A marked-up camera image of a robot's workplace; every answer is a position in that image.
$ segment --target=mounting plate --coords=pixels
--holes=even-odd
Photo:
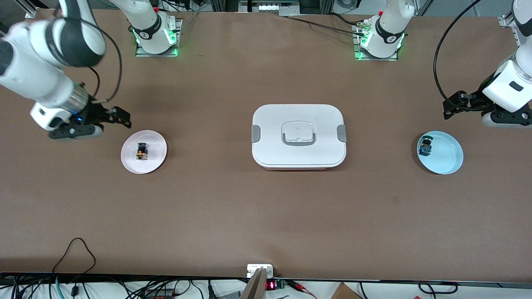
[[[255,270],[258,268],[266,268],[267,270],[267,278],[273,278],[273,266],[270,264],[247,264],[247,278],[251,278],[253,276],[253,273],[255,273]]]
[[[355,25],[351,26],[351,30],[353,32],[365,33],[364,30],[362,30],[361,28]],[[353,45],[355,46],[356,60],[382,60],[382,61],[396,61],[397,60],[397,51],[395,51],[395,53],[392,56],[387,57],[387,58],[378,58],[378,57],[375,57],[369,54],[368,51],[366,51],[366,49],[360,46],[363,38],[364,38],[363,36],[358,36],[353,33]]]

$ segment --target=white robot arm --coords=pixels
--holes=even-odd
[[[110,1],[126,15],[144,51],[161,54],[177,42],[176,17],[155,12],[149,0]]]
[[[0,39],[0,84],[36,102],[30,115],[52,139],[99,136],[102,122],[130,128],[129,113],[94,103],[63,73],[63,67],[96,65],[106,48],[86,0],[60,5],[63,18],[18,23]]]
[[[404,29],[414,16],[413,0],[387,0],[382,14],[369,19],[369,30],[360,46],[378,58],[392,56],[404,38]]]
[[[521,33],[527,37],[504,60],[479,89],[468,95],[460,90],[444,101],[444,118],[462,111],[481,111],[489,127],[528,127],[532,122],[532,0],[514,0],[512,14]]]

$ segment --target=black cable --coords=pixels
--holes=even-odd
[[[85,283],[81,283],[83,285],[83,290],[85,290],[85,295],[87,295],[87,299],[90,299],[89,292],[87,292],[87,288],[85,287]]]
[[[188,287],[186,290],[184,290],[183,292],[181,292],[181,294],[178,294],[176,293],[176,287],[177,287],[177,284],[180,282],[180,280],[178,280],[176,282],[176,285],[173,287],[173,294],[172,294],[172,297],[177,297],[177,296],[181,296],[182,294],[186,293],[188,291],[188,289],[190,289],[190,286],[192,283],[190,283],[190,280],[188,281]]]
[[[203,297],[203,292],[201,291],[201,289],[198,288],[198,287],[194,284],[193,281],[190,281],[190,283],[198,289],[199,293],[201,294],[201,299],[205,299],[205,298]]]
[[[131,294],[128,295],[128,296],[126,297],[126,299],[133,299],[134,297],[140,297],[140,295],[143,294],[143,293],[145,293],[145,291],[146,291],[147,289],[149,289],[149,288],[151,288],[151,287],[155,287],[157,284],[162,283],[162,282],[164,282],[164,281],[165,281],[165,279],[163,279],[163,280],[156,280],[156,281],[153,281],[153,280],[152,280],[152,281],[148,282],[148,284],[147,284],[146,286],[144,286],[144,287],[142,287],[142,288],[140,288],[140,289],[138,289],[138,290],[136,290],[136,291],[131,292]]]
[[[362,296],[364,296],[364,299],[368,299],[368,297],[365,295],[364,287],[362,286],[362,283],[359,283],[359,284],[360,284],[360,291],[362,292]]]
[[[28,296],[28,299],[33,298],[33,294],[37,291],[37,289],[41,286],[41,284],[42,284],[45,280],[46,280],[46,279],[43,278],[43,279],[39,282],[39,284],[37,284],[37,287],[35,287],[34,289],[31,290],[31,293],[30,293],[30,295]]]
[[[99,90],[100,77],[99,77],[98,72],[97,72],[93,67],[89,67],[89,69],[90,69],[90,70],[96,75],[96,80],[97,80],[97,83],[96,83],[96,90],[95,90],[94,93],[93,93],[93,97],[96,97],[96,94],[98,94],[98,90]]]
[[[190,7],[187,8],[186,6],[183,6],[183,5],[180,5],[180,4],[177,4],[177,3],[170,3],[170,2],[168,2],[167,0],[162,0],[162,2],[167,3],[168,5],[172,6],[172,7],[173,7],[175,10],[177,10],[177,11],[179,11],[179,10],[176,8],[176,6],[182,8],[182,9],[191,10],[191,11],[194,12],[194,10],[191,9]]]
[[[118,55],[118,81],[117,81],[117,85],[114,88],[114,91],[111,94],[111,96],[105,100],[106,102],[111,101],[117,95],[118,89],[120,88],[120,83],[122,81],[122,53],[120,52],[120,49],[118,48],[118,44],[114,41],[114,39],[107,32],[105,32],[103,29],[101,29],[97,25],[94,25],[94,24],[92,24],[92,23],[90,23],[90,22],[88,22],[86,20],[83,20],[83,19],[80,19],[80,18],[73,18],[71,16],[66,16],[66,17],[61,17],[61,18],[57,18],[57,19],[53,20],[52,21],[52,25],[53,25],[53,22],[58,21],[58,20],[72,20],[72,21],[75,21],[75,22],[80,22],[80,23],[87,24],[87,25],[95,28],[96,30],[101,32],[105,37],[107,37],[109,39],[109,41],[111,41],[111,43],[113,44],[115,49],[117,50],[117,55]]]
[[[92,268],[94,268],[94,266],[96,266],[96,257],[94,256],[94,254],[92,253],[92,251],[90,251],[89,247],[87,246],[87,243],[85,243],[85,240],[83,240],[82,238],[80,237],[76,237],[74,239],[72,239],[70,241],[70,243],[68,244],[68,247],[66,248],[66,251],[65,253],[63,253],[63,256],[59,259],[59,261],[55,264],[54,268],[52,268],[52,274],[55,273],[55,268],[57,268],[57,266],[63,261],[63,259],[65,258],[65,256],[67,255],[68,253],[68,250],[70,249],[70,246],[72,246],[72,243],[74,243],[75,240],[80,240],[81,242],[83,242],[83,246],[85,246],[85,249],[87,250],[87,252],[90,254],[90,256],[93,258],[93,265],[90,266],[89,269],[85,270],[85,272],[83,272],[81,275],[89,272],[90,270],[92,270]]]
[[[342,20],[342,22],[344,23],[347,23],[349,25],[352,25],[352,26],[356,26],[357,23],[360,23],[360,22],[363,22],[364,20],[360,20],[360,21],[354,21],[354,22],[351,22],[351,21],[347,21],[341,14],[339,13],[335,13],[335,12],[330,12],[328,13],[330,15],[334,15],[334,16],[337,16],[340,18],[340,20]]]
[[[479,3],[480,1],[482,0],[475,0],[474,2],[472,2],[465,10],[463,10],[452,22],[451,24],[449,25],[449,27],[447,27],[447,29],[445,30],[445,32],[443,33],[442,35],[442,38],[439,40],[439,43],[438,43],[438,46],[436,47],[436,52],[434,53],[434,62],[433,62],[433,74],[434,74],[434,82],[436,83],[436,87],[438,88],[438,91],[439,91],[439,94],[442,95],[443,99],[445,99],[449,104],[453,105],[455,108],[458,108],[460,110],[464,110],[464,111],[484,111],[485,109],[472,109],[472,108],[467,108],[467,107],[461,107],[461,106],[458,106],[456,104],[454,104],[453,102],[451,102],[451,100],[449,100],[449,98],[445,95],[445,93],[443,92],[443,89],[441,87],[441,85],[439,84],[439,80],[438,80],[438,74],[436,72],[436,63],[437,63],[437,60],[438,60],[438,54],[439,54],[439,48],[442,46],[442,43],[443,43],[443,40],[445,39],[445,37],[447,36],[447,34],[449,33],[449,31],[451,31],[451,28],[453,28],[454,24],[456,22],[458,22],[458,20],[465,14],[467,13],[473,6],[475,6],[477,3]]]
[[[296,21],[299,21],[299,22],[304,22],[304,23],[312,24],[312,25],[316,25],[316,26],[320,26],[320,27],[327,28],[327,29],[330,29],[330,30],[335,30],[335,31],[339,31],[339,32],[345,32],[345,33],[349,33],[349,34],[355,34],[355,35],[358,35],[358,36],[364,36],[364,34],[361,33],[361,32],[354,32],[354,31],[349,31],[349,30],[344,30],[344,29],[334,28],[334,27],[331,27],[331,26],[322,25],[322,24],[314,23],[314,22],[307,21],[307,20],[290,18],[290,17],[288,17],[288,16],[285,16],[285,18],[290,19],[290,20],[296,20]]]
[[[430,291],[426,291],[424,290],[421,285],[425,285],[425,286],[428,286]],[[452,286],[454,286],[454,289],[453,290],[450,290],[449,292],[436,292],[434,291],[434,289],[432,288],[432,286],[426,282],[426,281],[420,281],[418,283],[418,288],[420,291],[422,291],[423,293],[427,294],[427,295],[432,295],[434,297],[434,299],[437,299],[436,298],[436,294],[440,294],[440,295],[450,295],[450,294],[454,294],[456,293],[456,291],[458,291],[458,284],[453,284]]]

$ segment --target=metal frame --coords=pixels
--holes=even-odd
[[[26,12],[26,19],[35,18],[38,7],[36,7],[30,0],[14,0],[20,8]]]
[[[501,28],[511,28],[513,32],[513,37],[516,39],[517,46],[521,46],[526,42],[527,38],[519,31],[519,28],[516,26],[516,21],[513,19],[512,12],[508,12],[497,18]]]
[[[417,16],[422,16],[422,15],[425,15],[427,13],[427,10],[430,8],[430,6],[432,5],[432,3],[434,2],[434,0],[427,0],[425,2],[425,4],[419,8],[417,11]],[[419,0],[416,0],[415,3],[419,6]]]

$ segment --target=electrical wiring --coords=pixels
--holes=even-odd
[[[360,291],[362,292],[362,296],[364,296],[364,299],[368,299],[368,297],[365,295],[365,292],[364,292],[364,286],[362,285],[362,283],[359,283],[360,284]]]
[[[309,290],[304,290],[303,291],[305,294],[309,294],[311,295],[312,297],[314,297],[314,299],[318,299],[314,294],[312,294]]]
[[[174,287],[173,287],[172,297],[177,297],[177,296],[180,296],[180,295],[186,293],[186,292],[190,289],[190,286],[191,286],[191,284],[192,284],[192,283],[190,282],[190,280],[189,280],[189,281],[188,281],[188,287],[187,287],[187,289],[184,290],[183,292],[181,292],[181,294],[177,294],[177,293],[176,293],[176,287],[177,287],[177,284],[178,284],[179,282],[180,282],[180,280],[178,280],[178,281],[176,282],[176,285],[174,285]]]
[[[90,70],[96,75],[96,80],[97,80],[97,83],[96,83],[96,90],[95,90],[94,93],[93,93],[93,97],[96,97],[96,94],[98,94],[98,90],[99,90],[100,77],[99,77],[98,72],[97,72],[93,67],[89,67],[89,69],[90,69]]]
[[[190,283],[191,283],[194,287],[196,287],[196,288],[198,289],[199,293],[201,294],[201,299],[205,299],[205,298],[203,297],[203,292],[201,291],[201,289],[198,288],[198,286],[196,286],[192,280],[190,281]]]
[[[59,288],[59,276],[55,277],[55,288],[57,289],[57,293],[59,294],[59,297],[61,299],[65,299],[65,296],[63,296],[63,292],[61,291],[61,288]]]
[[[421,285],[428,286],[429,289],[430,289],[430,291],[426,291],[426,290],[424,290],[424,289],[421,287]],[[418,283],[418,288],[419,288],[419,290],[422,291],[423,293],[427,294],[427,295],[432,295],[432,296],[434,297],[434,299],[437,299],[437,298],[436,298],[436,294],[450,295],[450,294],[454,294],[454,293],[456,293],[456,292],[458,291],[458,284],[454,284],[454,285],[452,285],[452,286],[454,286],[454,289],[453,289],[453,290],[450,290],[449,292],[436,292],[436,291],[434,291],[434,289],[432,288],[432,286],[431,286],[428,282],[426,282],[426,281],[420,281],[420,282]]]
[[[305,293],[305,294],[309,294],[311,295],[312,297],[314,297],[314,299],[318,299],[311,291],[309,291],[308,289],[306,289],[303,285],[301,284],[298,284],[296,283],[295,281],[293,280],[287,280],[286,281],[287,284],[292,287],[292,288],[295,288],[296,290],[302,292],[302,293]]]
[[[83,285],[83,290],[85,291],[85,295],[87,296],[87,299],[90,299],[89,292],[87,292],[87,288],[85,287],[85,283],[81,283]]]
[[[311,25],[316,25],[318,27],[323,27],[323,28],[327,28],[327,29],[330,29],[330,30],[334,30],[334,31],[345,32],[345,33],[349,33],[349,34],[355,34],[355,35],[358,35],[358,36],[364,36],[364,34],[361,33],[361,32],[354,32],[354,31],[350,31],[350,30],[339,29],[339,28],[335,28],[335,27],[331,27],[331,26],[327,26],[327,25],[323,25],[323,24],[314,23],[314,22],[307,21],[307,20],[291,18],[291,17],[288,17],[288,16],[284,16],[283,18],[287,18],[287,19],[295,20],[295,21],[299,21],[299,22],[304,22],[304,23],[311,24]]]
[[[94,268],[94,266],[96,266],[96,257],[94,256],[94,254],[92,253],[92,251],[90,251],[89,247],[87,246],[87,243],[85,243],[85,240],[83,240],[82,238],[80,237],[76,237],[74,239],[72,239],[70,241],[70,243],[68,244],[68,247],[66,248],[66,251],[65,253],[63,253],[63,256],[59,259],[59,261],[54,265],[54,268],[52,268],[52,274],[55,273],[55,269],[57,268],[57,266],[63,261],[63,259],[65,258],[65,256],[67,255],[69,249],[70,249],[70,246],[72,246],[72,243],[74,243],[75,240],[80,240],[82,243],[83,243],[83,246],[85,247],[85,249],[87,250],[87,252],[90,254],[90,256],[93,258],[93,264],[89,267],[89,269],[85,270],[83,273],[81,273],[80,275],[83,275],[87,272],[89,272],[90,270],[92,270],[92,268]]]
[[[183,6],[183,5],[180,5],[180,4],[177,4],[177,3],[170,3],[168,0],[162,0],[162,2],[165,2],[166,4],[172,6],[175,10],[179,11],[179,9],[177,9],[177,7],[180,7],[182,9],[186,9],[186,10],[191,10],[191,11],[194,11],[193,9],[191,9],[190,7],[187,8],[186,6]]]
[[[445,93],[443,92],[443,89],[441,87],[441,85],[439,84],[439,80],[438,80],[438,73],[436,71],[436,64],[437,64],[437,61],[438,61],[438,54],[439,54],[439,49],[440,47],[442,46],[442,43],[443,43],[443,40],[445,39],[445,37],[447,36],[447,34],[449,33],[449,31],[451,31],[451,29],[453,28],[454,24],[456,22],[458,22],[458,20],[465,14],[467,13],[473,6],[475,6],[477,3],[479,3],[480,1],[482,0],[475,0],[473,1],[465,10],[463,10],[452,22],[451,24],[449,25],[449,27],[447,27],[447,29],[445,30],[445,32],[443,33],[442,35],[442,38],[439,40],[439,43],[438,43],[438,46],[436,46],[436,52],[434,53],[434,62],[433,62],[433,75],[434,75],[434,82],[436,83],[436,87],[438,88],[438,91],[439,91],[439,94],[441,94],[441,96],[443,97],[443,99],[445,99],[449,104],[451,104],[452,106],[454,106],[455,108],[458,108],[460,110],[463,110],[463,111],[484,111],[484,109],[472,109],[472,108],[468,108],[468,107],[461,107],[461,106],[458,106],[456,104],[454,104],[453,102],[451,102],[451,100],[449,100],[449,98],[445,95]]]
[[[364,20],[360,20],[360,21],[354,21],[354,22],[350,22],[350,21],[347,21],[341,14],[339,13],[335,13],[335,12],[330,12],[328,13],[330,15],[334,15],[334,16],[337,16],[340,18],[340,20],[342,20],[342,22],[344,23],[347,23],[349,25],[352,25],[352,26],[356,26],[356,24],[360,23],[360,22],[363,22]]]
[[[31,293],[30,293],[30,295],[28,296],[28,299],[33,298],[33,294],[37,291],[37,289],[41,286],[41,284],[43,284],[44,280],[45,280],[45,279],[43,278],[43,279],[39,282],[39,284],[37,284],[37,287],[35,287],[35,288],[31,287]]]

